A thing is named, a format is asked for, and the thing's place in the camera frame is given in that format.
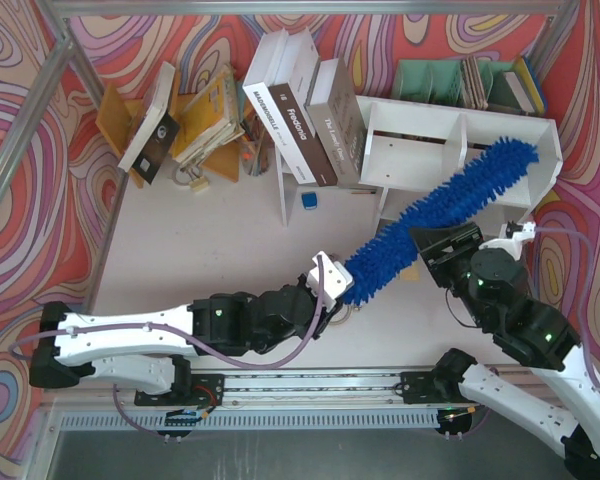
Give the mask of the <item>blue microfiber duster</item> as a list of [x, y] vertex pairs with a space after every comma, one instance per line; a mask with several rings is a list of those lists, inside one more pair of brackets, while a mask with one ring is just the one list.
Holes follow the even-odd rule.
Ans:
[[499, 138], [462, 171], [409, 205], [345, 262], [353, 285], [344, 294], [343, 303], [359, 306], [369, 302], [416, 260], [410, 228], [437, 229], [466, 223], [526, 176], [538, 161], [536, 146]]

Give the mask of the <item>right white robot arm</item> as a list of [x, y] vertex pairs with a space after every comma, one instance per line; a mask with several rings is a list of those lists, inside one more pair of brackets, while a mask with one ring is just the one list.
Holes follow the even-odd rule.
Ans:
[[583, 334], [528, 289], [521, 255], [536, 237], [535, 224], [510, 222], [491, 240], [475, 223], [412, 228], [410, 235], [436, 285], [459, 299], [475, 326], [552, 397], [457, 348], [428, 373], [424, 390], [438, 401], [487, 407], [551, 449], [574, 478], [600, 479], [600, 376]]

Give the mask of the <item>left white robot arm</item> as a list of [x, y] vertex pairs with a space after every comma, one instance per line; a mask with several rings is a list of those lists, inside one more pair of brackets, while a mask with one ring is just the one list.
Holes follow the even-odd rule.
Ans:
[[211, 355], [236, 365], [244, 354], [264, 355], [290, 338], [317, 338], [351, 283], [350, 275], [326, 266], [259, 296], [214, 294], [144, 314], [82, 316], [61, 301], [49, 302], [29, 382], [60, 389], [102, 378], [151, 396], [183, 398], [191, 390], [189, 358]]

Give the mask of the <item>white wooden bookshelf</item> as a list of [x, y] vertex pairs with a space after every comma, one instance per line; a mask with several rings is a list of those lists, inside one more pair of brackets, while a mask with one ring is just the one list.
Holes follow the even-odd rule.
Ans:
[[536, 147], [539, 160], [474, 216], [487, 237], [531, 219], [555, 185], [563, 157], [551, 119], [360, 96], [367, 127], [360, 181], [376, 189], [374, 230], [459, 172], [502, 137]]

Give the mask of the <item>yellow sticky note pad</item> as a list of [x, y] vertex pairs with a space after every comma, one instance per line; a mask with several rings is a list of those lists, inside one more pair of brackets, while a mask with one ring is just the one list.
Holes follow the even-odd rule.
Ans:
[[399, 273], [399, 279], [407, 282], [418, 282], [420, 280], [418, 266], [413, 263], [409, 267], [402, 269]]

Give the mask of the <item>small white side shelf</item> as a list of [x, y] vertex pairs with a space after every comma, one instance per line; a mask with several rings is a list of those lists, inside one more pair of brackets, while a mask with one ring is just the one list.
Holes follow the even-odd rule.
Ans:
[[277, 147], [274, 148], [274, 154], [281, 223], [284, 228], [287, 228], [296, 199], [303, 193], [317, 192], [319, 187], [316, 184], [299, 184]]

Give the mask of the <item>clear cup of pencils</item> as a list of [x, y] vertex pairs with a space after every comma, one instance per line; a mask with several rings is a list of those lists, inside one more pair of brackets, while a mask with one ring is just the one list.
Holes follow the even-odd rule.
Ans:
[[259, 117], [252, 113], [241, 123], [243, 134], [239, 138], [240, 161], [244, 172], [253, 177], [269, 170], [270, 135]]

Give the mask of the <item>green desk organizer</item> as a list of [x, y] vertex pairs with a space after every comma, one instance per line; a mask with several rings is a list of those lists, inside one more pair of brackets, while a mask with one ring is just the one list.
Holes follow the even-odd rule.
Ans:
[[[501, 71], [513, 69], [514, 62], [477, 60], [480, 77], [487, 99], [493, 88], [493, 80]], [[469, 108], [462, 99], [462, 60], [420, 60], [403, 59], [398, 61], [390, 98], [416, 103], [429, 103], [451, 107]], [[522, 110], [503, 105], [487, 110], [500, 113], [522, 114]]]

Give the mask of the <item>black and white book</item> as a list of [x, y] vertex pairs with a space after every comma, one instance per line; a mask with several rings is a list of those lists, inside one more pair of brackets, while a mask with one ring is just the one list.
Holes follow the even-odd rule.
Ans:
[[176, 70], [163, 61], [157, 76], [132, 117], [128, 143], [118, 166], [151, 184], [168, 156], [180, 129], [173, 114], [172, 90]]

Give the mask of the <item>stack of yellow books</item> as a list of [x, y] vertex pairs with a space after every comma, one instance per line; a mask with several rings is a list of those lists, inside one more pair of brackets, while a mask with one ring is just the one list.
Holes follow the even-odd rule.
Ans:
[[199, 165], [217, 148], [244, 133], [233, 68], [216, 76], [177, 115], [180, 130], [172, 157], [181, 166]]

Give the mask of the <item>blue yellow book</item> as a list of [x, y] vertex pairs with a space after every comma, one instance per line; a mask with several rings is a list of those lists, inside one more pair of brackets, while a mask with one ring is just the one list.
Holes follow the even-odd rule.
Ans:
[[544, 117], [548, 104], [530, 61], [525, 56], [518, 56], [509, 69], [503, 71], [503, 74], [526, 96], [527, 103], [533, 107], [534, 114]]

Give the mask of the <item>grey Lonely Ones book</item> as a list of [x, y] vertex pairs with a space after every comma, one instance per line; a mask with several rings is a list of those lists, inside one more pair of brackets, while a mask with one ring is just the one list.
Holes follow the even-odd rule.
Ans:
[[338, 184], [357, 185], [367, 130], [343, 58], [320, 62], [307, 111]]

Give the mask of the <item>brown Fredonia book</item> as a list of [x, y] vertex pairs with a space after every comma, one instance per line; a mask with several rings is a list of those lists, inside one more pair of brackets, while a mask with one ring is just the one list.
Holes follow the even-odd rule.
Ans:
[[335, 186], [336, 174], [307, 111], [320, 55], [308, 29], [291, 34], [273, 84], [273, 95], [319, 187]]

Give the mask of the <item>white Mademoiselle book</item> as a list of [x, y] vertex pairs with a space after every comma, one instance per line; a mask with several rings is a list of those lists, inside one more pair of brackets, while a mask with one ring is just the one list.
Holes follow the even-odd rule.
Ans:
[[262, 36], [243, 81], [243, 91], [299, 184], [315, 178], [294, 140], [273, 95], [273, 84], [289, 33], [279, 30]]

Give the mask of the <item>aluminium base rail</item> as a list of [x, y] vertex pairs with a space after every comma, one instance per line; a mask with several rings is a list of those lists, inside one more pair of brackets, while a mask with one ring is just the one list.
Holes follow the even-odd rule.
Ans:
[[[44, 406], [60, 430], [137, 429], [177, 442], [201, 431], [318, 429], [437, 429], [465, 435], [488, 408], [438, 401], [424, 389], [428, 371], [398, 368], [197, 370], [182, 399], [151, 396], [102, 379], [47, 389]], [[531, 373], [522, 386], [545, 386]]]

